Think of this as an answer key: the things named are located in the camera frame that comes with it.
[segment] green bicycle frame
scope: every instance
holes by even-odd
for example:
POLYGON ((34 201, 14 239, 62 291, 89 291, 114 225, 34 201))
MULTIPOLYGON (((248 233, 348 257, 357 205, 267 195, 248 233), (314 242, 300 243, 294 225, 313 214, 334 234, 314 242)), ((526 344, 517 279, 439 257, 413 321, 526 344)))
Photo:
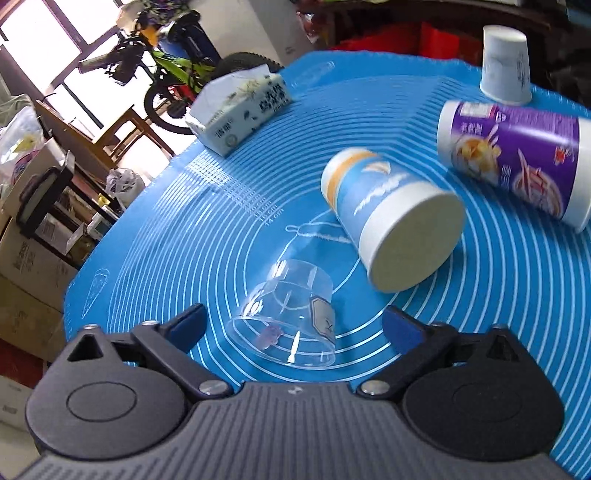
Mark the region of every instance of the green bicycle frame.
POLYGON ((191 60, 175 57, 174 55, 169 55, 157 50, 152 51, 152 57, 159 66, 169 74, 178 78, 181 83, 189 85, 195 93, 199 93, 201 88, 198 85, 194 85, 194 82, 191 81, 192 78, 191 75, 189 75, 191 69, 193 69, 193 73, 197 77, 204 80, 203 83, 207 83, 210 74, 215 70, 215 67, 210 65, 205 65, 203 63, 191 64, 191 60))

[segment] plastic bag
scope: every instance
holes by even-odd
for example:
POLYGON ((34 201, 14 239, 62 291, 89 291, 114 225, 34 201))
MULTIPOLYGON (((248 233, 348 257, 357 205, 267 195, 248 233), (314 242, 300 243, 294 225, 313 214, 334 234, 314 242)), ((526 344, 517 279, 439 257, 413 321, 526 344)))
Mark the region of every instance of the plastic bag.
POLYGON ((10 191, 44 144, 43 129, 32 106, 18 112, 0 137, 0 190, 10 191))
POLYGON ((106 191, 121 204, 125 210, 146 187, 142 178, 130 168, 117 168, 107 175, 106 191))
POLYGON ((304 28, 308 40, 316 43, 326 29, 326 17, 319 14, 303 14, 300 12, 297 15, 300 18, 301 26, 304 28))

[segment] blue silicone mat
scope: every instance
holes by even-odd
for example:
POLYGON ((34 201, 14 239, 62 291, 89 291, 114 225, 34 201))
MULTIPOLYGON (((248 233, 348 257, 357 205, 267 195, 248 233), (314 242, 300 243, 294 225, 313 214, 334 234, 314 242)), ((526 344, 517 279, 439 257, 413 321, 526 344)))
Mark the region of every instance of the blue silicone mat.
MULTIPOLYGON (((464 332, 509 324, 566 406, 553 457, 591 471, 591 236, 576 235, 523 202, 447 171, 437 161, 437 120, 448 99, 485 100, 480 69, 459 61, 369 53, 314 53, 283 71, 295 102, 227 159, 195 142, 134 202, 72 282, 68 337, 83 324, 125 331, 165 321, 195 302, 210 314, 191 356, 235 387, 244 380, 336 381, 357 386, 397 357, 380 314, 394 303, 423 322, 464 332), (320 193, 332 155, 360 146, 457 192, 467 209, 452 256, 417 287, 374 291, 320 193), (335 285, 335 364, 285 367, 237 350, 223 321, 271 264, 299 258, 335 285)), ((534 89, 533 106, 587 110, 534 89)))

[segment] floor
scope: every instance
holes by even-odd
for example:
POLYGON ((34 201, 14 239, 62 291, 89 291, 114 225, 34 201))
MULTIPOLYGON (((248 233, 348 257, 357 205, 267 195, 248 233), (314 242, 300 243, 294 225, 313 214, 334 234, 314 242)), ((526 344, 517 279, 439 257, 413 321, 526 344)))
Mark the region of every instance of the floor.
POLYGON ((32 437, 0 422, 0 475, 12 480, 39 457, 32 437))

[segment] white paper cup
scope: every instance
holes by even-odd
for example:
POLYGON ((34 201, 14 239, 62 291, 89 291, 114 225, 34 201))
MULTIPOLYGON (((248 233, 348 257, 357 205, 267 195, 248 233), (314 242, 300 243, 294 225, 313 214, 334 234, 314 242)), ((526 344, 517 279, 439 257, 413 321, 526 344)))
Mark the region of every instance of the white paper cup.
POLYGON ((523 32, 501 25, 484 27, 480 89, 507 105, 525 105, 531 100, 530 58, 523 32))

